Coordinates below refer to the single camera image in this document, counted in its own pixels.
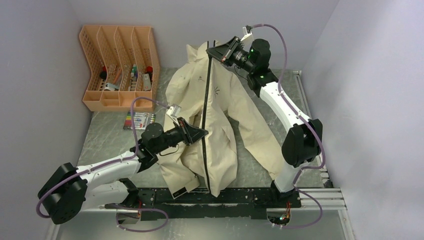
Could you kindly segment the beige zip jacket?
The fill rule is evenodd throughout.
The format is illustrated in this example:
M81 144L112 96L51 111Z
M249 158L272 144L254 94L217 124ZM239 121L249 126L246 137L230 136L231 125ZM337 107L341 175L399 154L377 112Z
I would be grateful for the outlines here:
M196 143L181 143L159 157L173 198L196 189L199 177L215 197L236 179L237 142L230 119L238 122L244 147L272 179L285 163L280 144L237 75L209 58L207 48L215 45L215 41L188 45L188 61L172 76L165 92L170 105L180 106L180 117L208 132Z

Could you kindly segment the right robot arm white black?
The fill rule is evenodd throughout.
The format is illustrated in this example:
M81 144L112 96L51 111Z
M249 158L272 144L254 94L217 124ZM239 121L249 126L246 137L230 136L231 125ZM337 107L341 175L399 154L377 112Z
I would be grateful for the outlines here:
M282 207L297 191L302 172L312 169L310 162L325 157L323 124L300 110L283 90L281 80L269 68L272 55L269 42L255 39L248 50L243 43L235 36L227 43L207 48L206 52L226 67L236 66L246 71L249 88L273 110L286 130L281 146L283 167L271 183L269 197L275 207Z

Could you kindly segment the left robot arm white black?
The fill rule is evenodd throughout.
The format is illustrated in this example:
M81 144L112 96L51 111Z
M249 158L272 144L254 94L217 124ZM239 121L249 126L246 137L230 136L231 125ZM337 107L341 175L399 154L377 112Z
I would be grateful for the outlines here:
M167 131L159 123L149 124L136 145L119 156L90 165L62 164L38 192L36 214L60 225L101 205L134 210L142 200L129 178L153 166L163 151L180 143L190 146L208 133L179 117Z

